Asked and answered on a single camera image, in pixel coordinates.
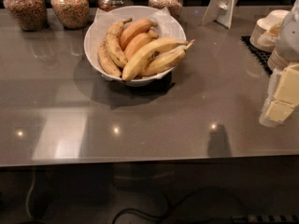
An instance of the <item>bunch of bananas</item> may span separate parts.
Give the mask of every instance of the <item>bunch of bananas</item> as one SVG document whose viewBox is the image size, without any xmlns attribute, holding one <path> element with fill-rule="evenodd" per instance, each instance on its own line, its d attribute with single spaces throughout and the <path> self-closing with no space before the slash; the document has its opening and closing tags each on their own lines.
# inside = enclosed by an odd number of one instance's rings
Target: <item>bunch of bananas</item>
<svg viewBox="0 0 299 224">
<path fill-rule="evenodd" d="M 98 49 L 102 68 L 123 81 L 149 77 L 175 67 L 193 44 L 173 37 L 159 37 L 151 28 L 158 26 L 150 19 L 115 21 Z"/>
</svg>

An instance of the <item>countertop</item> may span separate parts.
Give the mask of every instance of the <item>countertop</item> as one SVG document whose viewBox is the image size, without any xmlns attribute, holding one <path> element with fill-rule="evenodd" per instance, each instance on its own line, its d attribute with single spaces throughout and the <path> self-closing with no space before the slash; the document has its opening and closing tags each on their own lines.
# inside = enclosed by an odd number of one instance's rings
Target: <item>countertop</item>
<svg viewBox="0 0 299 224">
<path fill-rule="evenodd" d="M 275 8 L 237 7 L 229 30 L 200 26 L 205 7 L 183 8 L 195 44 L 144 88 L 91 67 L 88 28 L 64 30 L 48 9 L 50 26 L 26 33 L 1 9 L 0 166 L 299 154 L 298 112 L 275 129 L 259 123 L 269 76 L 241 41 Z"/>
</svg>

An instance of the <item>black mat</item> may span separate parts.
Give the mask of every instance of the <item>black mat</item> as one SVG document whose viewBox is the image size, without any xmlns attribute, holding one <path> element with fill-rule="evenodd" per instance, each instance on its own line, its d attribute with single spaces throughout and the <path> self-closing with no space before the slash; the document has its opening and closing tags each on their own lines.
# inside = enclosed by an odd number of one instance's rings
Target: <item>black mat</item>
<svg viewBox="0 0 299 224">
<path fill-rule="evenodd" d="M 249 41 L 250 36 L 241 36 L 241 40 L 246 44 L 250 52 L 259 60 L 263 69 L 270 76 L 272 74 L 272 70 L 269 68 L 267 62 L 271 53 L 253 47 Z"/>
</svg>

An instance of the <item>power strip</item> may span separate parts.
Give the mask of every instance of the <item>power strip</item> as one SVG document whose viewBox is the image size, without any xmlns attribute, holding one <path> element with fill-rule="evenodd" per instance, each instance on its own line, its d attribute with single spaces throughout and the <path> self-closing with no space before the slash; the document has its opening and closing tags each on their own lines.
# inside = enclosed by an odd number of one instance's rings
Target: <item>power strip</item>
<svg viewBox="0 0 299 224">
<path fill-rule="evenodd" d="M 297 215 L 248 215 L 233 217 L 233 223 L 299 223 L 299 217 Z"/>
</svg>

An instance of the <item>fruit bowl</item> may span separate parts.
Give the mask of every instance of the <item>fruit bowl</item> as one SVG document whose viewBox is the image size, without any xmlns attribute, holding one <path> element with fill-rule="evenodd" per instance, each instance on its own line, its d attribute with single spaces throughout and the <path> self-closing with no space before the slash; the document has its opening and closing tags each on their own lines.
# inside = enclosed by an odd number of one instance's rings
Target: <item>fruit bowl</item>
<svg viewBox="0 0 299 224">
<path fill-rule="evenodd" d="M 106 35 L 107 28 L 114 21 L 126 20 L 132 18 L 133 21 L 141 18 L 150 18 L 158 23 L 158 27 L 154 30 L 159 37 L 171 36 L 179 40 L 186 40 L 186 35 L 180 24 L 173 17 L 169 15 L 167 9 L 156 9 L 152 7 L 143 6 L 129 6 L 114 9 L 109 12 L 105 12 L 101 9 L 97 9 L 93 24 L 88 29 L 84 39 L 84 49 L 87 59 L 91 63 L 92 67 L 102 74 L 102 77 L 108 81 L 118 81 L 127 86 L 145 86 L 154 81 L 155 79 L 161 79 L 171 72 L 174 68 L 170 68 L 162 73 L 159 73 L 151 77 L 135 78 L 131 81 L 124 82 L 120 77 L 114 77 L 107 74 L 101 64 L 98 62 L 97 51 L 100 42 Z"/>
</svg>

